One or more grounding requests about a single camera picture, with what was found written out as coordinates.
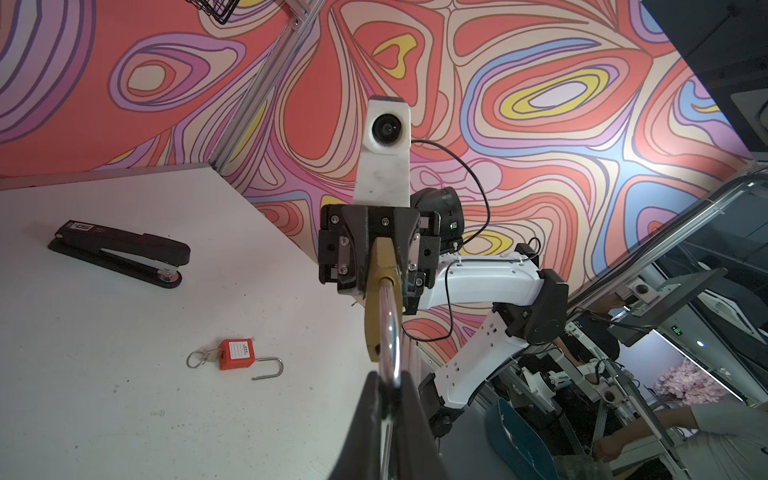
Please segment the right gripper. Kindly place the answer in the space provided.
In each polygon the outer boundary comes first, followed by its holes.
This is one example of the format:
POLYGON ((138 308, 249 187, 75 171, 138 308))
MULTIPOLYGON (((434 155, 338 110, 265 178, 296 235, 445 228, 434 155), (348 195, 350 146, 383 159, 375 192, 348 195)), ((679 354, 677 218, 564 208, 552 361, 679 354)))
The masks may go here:
POLYGON ((402 315, 414 315, 424 291, 434 286, 440 256, 440 215, 415 208, 330 204, 318 230, 319 281, 342 295, 364 296, 374 243, 392 241, 402 315))

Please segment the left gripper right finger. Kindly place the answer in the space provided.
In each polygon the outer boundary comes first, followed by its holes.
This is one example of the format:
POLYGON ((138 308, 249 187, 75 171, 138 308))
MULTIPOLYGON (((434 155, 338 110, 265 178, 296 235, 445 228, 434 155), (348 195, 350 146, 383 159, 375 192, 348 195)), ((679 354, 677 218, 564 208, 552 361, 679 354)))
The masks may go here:
POLYGON ((431 429, 409 372, 401 374, 394 394, 394 432, 389 459, 390 479, 448 479, 431 429))

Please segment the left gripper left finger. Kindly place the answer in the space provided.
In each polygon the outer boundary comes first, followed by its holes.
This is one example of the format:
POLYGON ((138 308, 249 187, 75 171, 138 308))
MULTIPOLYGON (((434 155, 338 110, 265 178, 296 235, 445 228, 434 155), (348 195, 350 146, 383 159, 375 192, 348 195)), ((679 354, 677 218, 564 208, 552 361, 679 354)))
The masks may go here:
POLYGON ((330 480, 373 480, 381 476, 382 422, 387 397, 377 372, 363 385, 346 439, 330 480))

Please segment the brass padlock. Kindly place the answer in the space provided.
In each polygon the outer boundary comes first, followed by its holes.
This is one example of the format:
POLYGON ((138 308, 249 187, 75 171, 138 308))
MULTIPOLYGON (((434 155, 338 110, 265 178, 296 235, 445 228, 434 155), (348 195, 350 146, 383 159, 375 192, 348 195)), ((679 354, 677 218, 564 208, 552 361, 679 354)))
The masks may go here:
POLYGON ((379 237, 373 243, 364 300, 365 340, 370 359, 378 363, 383 385, 390 391, 397 390, 402 377, 403 300, 401 275, 391 238, 379 237))

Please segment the person forearm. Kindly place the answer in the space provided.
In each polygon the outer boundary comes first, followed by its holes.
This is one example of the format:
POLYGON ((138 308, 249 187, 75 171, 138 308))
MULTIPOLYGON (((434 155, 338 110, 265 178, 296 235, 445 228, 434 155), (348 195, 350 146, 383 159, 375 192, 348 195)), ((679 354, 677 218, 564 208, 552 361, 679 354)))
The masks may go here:
MULTIPOLYGON (((688 430, 698 430, 699 425, 694 417, 691 407, 677 408, 671 410, 663 410, 655 414, 656 423, 662 430, 667 430, 673 427, 684 428, 688 430)), ((612 438, 622 447, 649 437, 653 436, 654 431, 651 425, 648 424, 646 419, 639 418, 634 422, 625 426, 624 428, 616 431, 612 434, 612 438)))

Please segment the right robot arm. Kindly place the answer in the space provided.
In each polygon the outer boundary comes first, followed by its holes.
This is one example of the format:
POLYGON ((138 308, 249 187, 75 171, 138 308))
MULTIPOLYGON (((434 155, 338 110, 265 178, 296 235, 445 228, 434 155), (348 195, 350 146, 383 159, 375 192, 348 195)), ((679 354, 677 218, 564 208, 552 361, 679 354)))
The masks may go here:
POLYGON ((463 257, 463 210, 451 188, 426 188, 407 207, 329 204, 321 209, 321 283, 363 300, 366 349, 392 378, 403 319, 456 303, 492 308, 450 362, 419 384, 434 437, 450 432, 482 384, 514 355, 565 329, 567 282, 539 266, 525 243, 497 257, 463 257))

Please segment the person hand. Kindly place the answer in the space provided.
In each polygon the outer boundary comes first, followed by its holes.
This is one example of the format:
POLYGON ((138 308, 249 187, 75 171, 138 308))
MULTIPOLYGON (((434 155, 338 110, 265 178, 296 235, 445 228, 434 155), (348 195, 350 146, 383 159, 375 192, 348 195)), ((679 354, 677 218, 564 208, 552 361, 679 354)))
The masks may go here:
POLYGON ((593 442, 592 455, 596 461, 608 463, 617 459, 625 444, 615 435, 608 435, 593 442))

